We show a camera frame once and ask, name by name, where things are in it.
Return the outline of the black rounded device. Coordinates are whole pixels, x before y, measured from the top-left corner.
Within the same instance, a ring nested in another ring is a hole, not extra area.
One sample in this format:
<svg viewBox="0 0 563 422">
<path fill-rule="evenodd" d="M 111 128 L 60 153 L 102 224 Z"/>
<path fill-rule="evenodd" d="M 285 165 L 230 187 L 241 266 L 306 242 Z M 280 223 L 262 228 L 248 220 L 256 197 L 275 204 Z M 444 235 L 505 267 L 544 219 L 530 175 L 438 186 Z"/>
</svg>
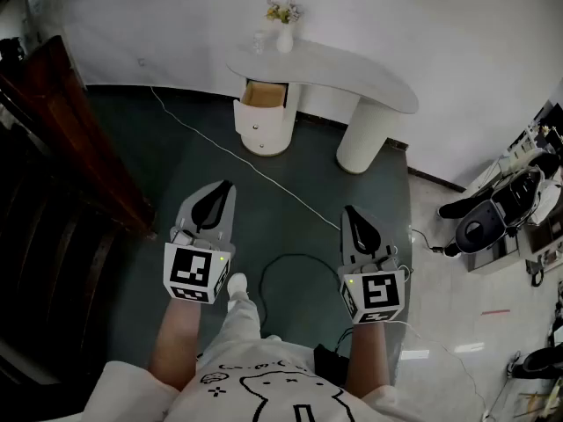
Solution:
<svg viewBox="0 0 563 422">
<path fill-rule="evenodd" d="M 479 203 L 457 225 L 455 242 L 464 254 L 486 250 L 506 234 L 507 226 L 492 200 Z"/>
</svg>

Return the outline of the person's left forearm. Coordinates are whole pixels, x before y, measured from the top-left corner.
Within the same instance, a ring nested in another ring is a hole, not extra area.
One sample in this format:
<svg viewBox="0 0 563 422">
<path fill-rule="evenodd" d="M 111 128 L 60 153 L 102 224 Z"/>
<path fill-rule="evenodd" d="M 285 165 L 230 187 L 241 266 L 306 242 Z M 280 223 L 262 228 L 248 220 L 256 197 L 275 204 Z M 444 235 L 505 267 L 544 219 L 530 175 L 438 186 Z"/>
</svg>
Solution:
<svg viewBox="0 0 563 422">
<path fill-rule="evenodd" d="M 171 299 L 150 356 L 149 372 L 178 391 L 195 376 L 200 321 L 198 302 Z"/>
</svg>

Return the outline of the yellow white flower bunch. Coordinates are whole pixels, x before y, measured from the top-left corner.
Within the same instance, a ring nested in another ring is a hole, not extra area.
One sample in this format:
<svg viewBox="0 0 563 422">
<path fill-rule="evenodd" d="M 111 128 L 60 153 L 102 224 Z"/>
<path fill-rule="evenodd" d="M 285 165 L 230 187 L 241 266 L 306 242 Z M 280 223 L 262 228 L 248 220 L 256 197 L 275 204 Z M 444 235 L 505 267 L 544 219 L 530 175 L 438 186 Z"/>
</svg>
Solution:
<svg viewBox="0 0 563 422">
<path fill-rule="evenodd" d="M 267 0 L 267 20 L 278 20 L 284 25 L 296 23 L 303 16 L 303 7 L 294 1 L 288 0 L 285 3 L 275 0 Z"/>
</svg>

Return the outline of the light grey trousers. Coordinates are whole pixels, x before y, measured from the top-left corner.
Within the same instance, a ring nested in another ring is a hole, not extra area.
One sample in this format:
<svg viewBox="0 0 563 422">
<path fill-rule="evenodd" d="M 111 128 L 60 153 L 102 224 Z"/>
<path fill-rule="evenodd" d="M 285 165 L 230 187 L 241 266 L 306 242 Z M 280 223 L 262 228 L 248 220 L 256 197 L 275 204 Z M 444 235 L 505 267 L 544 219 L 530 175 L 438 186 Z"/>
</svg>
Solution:
<svg viewBox="0 0 563 422">
<path fill-rule="evenodd" d="M 227 360 L 258 361 L 280 359 L 280 343 L 263 339 L 256 304 L 245 291 L 236 291 L 229 300 L 229 309 L 219 332 L 203 352 L 198 365 Z"/>
</svg>

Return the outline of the white printed shirt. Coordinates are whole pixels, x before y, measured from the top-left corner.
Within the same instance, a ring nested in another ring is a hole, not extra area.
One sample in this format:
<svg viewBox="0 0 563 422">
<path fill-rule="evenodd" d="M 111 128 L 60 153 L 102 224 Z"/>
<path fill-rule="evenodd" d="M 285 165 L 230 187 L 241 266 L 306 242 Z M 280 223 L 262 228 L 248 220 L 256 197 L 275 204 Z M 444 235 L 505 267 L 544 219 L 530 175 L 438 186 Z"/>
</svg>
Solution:
<svg viewBox="0 0 563 422">
<path fill-rule="evenodd" d="M 181 390 L 120 361 L 106 364 L 82 422 L 426 422 L 396 389 L 363 398 L 315 375 L 309 349 L 230 342 Z"/>
</svg>

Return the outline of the black office chair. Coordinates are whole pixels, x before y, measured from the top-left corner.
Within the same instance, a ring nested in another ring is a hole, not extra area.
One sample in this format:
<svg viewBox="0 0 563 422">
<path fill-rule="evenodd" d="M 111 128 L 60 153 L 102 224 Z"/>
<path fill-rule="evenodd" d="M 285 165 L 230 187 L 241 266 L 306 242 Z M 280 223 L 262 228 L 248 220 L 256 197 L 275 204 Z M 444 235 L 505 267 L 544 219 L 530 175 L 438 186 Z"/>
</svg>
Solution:
<svg viewBox="0 0 563 422">
<path fill-rule="evenodd" d="M 563 189 L 562 175 L 561 158 L 536 148 L 510 165 L 491 185 L 439 207 L 437 214 L 443 219 L 464 219 L 483 202 L 491 201 L 502 216 L 504 234 L 515 237 L 524 224 L 538 225 L 554 209 Z"/>
</svg>

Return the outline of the large white wooden drawer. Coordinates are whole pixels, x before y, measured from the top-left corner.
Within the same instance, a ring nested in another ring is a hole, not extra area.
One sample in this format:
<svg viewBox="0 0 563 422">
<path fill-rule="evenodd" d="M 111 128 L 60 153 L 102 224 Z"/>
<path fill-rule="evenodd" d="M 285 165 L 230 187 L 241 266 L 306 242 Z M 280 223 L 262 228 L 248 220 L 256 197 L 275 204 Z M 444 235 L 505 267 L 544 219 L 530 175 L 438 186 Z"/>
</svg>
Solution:
<svg viewBox="0 0 563 422">
<path fill-rule="evenodd" d="M 248 80 L 243 96 L 233 102 L 236 131 L 259 139 L 276 136 L 284 118 L 286 84 Z"/>
</svg>

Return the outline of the person's right forearm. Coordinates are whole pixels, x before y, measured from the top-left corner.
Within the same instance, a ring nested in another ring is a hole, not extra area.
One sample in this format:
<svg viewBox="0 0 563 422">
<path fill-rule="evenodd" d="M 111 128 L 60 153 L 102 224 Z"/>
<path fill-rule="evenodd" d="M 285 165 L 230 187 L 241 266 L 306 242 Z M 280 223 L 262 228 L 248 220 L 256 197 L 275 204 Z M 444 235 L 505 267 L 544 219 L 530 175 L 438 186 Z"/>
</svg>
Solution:
<svg viewBox="0 0 563 422">
<path fill-rule="evenodd" d="M 346 391 L 363 398 L 390 384 L 384 324 L 357 324 L 352 331 Z"/>
</svg>

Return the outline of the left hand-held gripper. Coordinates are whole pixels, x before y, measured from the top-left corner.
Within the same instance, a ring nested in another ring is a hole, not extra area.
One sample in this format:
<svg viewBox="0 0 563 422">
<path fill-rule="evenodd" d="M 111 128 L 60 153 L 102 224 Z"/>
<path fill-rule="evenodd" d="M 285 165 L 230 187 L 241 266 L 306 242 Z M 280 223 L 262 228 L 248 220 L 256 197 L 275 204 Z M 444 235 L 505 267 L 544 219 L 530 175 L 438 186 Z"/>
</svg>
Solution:
<svg viewBox="0 0 563 422">
<path fill-rule="evenodd" d="M 236 252 L 230 244 L 237 189 L 229 180 L 204 186 L 179 208 L 171 241 L 165 244 L 163 284 L 171 298 L 213 304 Z M 195 235 L 206 234 L 213 244 Z"/>
</svg>

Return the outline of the white sneaker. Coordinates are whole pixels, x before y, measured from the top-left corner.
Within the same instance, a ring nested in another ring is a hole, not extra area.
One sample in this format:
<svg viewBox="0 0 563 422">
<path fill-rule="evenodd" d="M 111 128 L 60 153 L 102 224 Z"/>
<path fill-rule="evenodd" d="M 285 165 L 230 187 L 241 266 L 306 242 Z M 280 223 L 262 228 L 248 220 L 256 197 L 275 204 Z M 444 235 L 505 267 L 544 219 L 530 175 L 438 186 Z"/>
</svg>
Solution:
<svg viewBox="0 0 563 422">
<path fill-rule="evenodd" d="M 247 278 L 244 273 L 234 273 L 231 275 L 227 290 L 231 300 L 238 294 L 247 294 Z"/>
</svg>

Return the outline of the black waist pouch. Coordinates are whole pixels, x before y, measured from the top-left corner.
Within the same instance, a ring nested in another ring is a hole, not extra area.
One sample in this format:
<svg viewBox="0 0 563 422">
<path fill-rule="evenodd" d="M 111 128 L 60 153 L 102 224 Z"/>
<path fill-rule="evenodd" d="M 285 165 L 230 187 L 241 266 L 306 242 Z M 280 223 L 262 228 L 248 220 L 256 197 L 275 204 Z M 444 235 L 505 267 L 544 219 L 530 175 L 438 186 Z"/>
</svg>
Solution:
<svg viewBox="0 0 563 422">
<path fill-rule="evenodd" d="M 316 375 L 338 387 L 345 386 L 349 364 L 347 357 L 327 349 L 322 344 L 313 349 L 313 357 Z"/>
</svg>

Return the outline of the white curved desk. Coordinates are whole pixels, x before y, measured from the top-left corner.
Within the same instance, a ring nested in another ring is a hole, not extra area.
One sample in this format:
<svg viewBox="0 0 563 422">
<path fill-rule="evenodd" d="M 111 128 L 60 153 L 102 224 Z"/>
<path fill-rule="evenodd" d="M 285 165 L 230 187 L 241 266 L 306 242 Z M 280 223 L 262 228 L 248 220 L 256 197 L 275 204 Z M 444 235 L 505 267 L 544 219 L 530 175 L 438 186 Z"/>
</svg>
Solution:
<svg viewBox="0 0 563 422">
<path fill-rule="evenodd" d="M 271 42 L 261 55 L 253 52 L 252 45 L 240 44 L 231 51 L 227 67 L 244 78 L 245 87 L 248 80 L 287 85 L 284 118 L 276 136 L 292 138 L 305 85 L 354 94 L 357 106 L 336 151 L 339 166 L 350 174 L 361 174 L 369 168 L 399 115 L 414 114 L 419 109 L 411 87 L 384 66 L 308 40 L 296 40 L 286 54 Z"/>
</svg>

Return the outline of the dark brown wooden cabinet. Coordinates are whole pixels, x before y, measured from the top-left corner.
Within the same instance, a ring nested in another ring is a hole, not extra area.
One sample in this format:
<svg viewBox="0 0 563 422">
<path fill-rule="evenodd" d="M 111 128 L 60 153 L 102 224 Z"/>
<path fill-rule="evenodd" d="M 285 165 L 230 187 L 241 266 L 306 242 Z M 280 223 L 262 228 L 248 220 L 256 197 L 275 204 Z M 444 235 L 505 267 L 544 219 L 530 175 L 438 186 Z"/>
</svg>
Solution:
<svg viewBox="0 0 563 422">
<path fill-rule="evenodd" d="M 154 220 L 62 38 L 0 40 L 0 361 L 38 382 L 101 368 L 120 248 Z"/>
</svg>

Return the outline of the white ceramic vase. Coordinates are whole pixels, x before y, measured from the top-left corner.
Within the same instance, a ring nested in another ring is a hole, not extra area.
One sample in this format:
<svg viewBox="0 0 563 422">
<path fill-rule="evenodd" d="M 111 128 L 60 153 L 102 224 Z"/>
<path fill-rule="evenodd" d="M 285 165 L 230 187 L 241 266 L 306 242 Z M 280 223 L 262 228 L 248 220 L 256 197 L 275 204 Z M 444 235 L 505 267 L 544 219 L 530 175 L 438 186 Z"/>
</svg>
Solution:
<svg viewBox="0 0 563 422">
<path fill-rule="evenodd" d="M 292 50 L 293 45 L 293 26 L 291 24 L 281 24 L 276 40 L 277 50 L 282 54 L 286 54 Z"/>
</svg>

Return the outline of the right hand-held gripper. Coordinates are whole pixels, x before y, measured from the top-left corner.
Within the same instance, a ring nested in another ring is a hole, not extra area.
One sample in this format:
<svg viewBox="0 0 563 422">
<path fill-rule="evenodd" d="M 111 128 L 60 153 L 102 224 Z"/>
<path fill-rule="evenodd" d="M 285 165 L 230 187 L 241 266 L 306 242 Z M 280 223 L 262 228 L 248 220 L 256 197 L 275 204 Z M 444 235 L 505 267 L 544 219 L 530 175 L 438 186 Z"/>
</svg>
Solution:
<svg viewBox="0 0 563 422">
<path fill-rule="evenodd" d="M 341 215 L 340 298 L 353 324 L 395 319 L 405 307 L 405 272 L 387 227 L 366 209 L 346 205 Z"/>
</svg>

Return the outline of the dark green floor mat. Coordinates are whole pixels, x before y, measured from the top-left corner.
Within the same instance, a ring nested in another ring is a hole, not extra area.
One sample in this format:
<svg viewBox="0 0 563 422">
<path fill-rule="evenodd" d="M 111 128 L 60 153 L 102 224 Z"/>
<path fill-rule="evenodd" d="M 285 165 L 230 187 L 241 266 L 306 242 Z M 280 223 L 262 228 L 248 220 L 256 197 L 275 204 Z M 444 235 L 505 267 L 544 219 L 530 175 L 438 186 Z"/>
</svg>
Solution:
<svg viewBox="0 0 563 422">
<path fill-rule="evenodd" d="M 366 209 L 390 231 L 399 261 L 412 262 L 406 155 L 384 146 L 361 175 L 344 172 L 335 151 L 342 130 L 301 121 L 276 157 L 248 152 L 234 129 L 232 102 L 210 94 L 92 86 L 100 126 L 156 211 L 155 236 L 120 248 L 105 327 L 104 355 L 146 366 L 169 301 L 164 245 L 182 201 L 227 179 L 237 189 L 233 272 L 247 276 L 265 333 L 348 354 L 350 319 L 338 295 L 340 214 Z"/>
</svg>

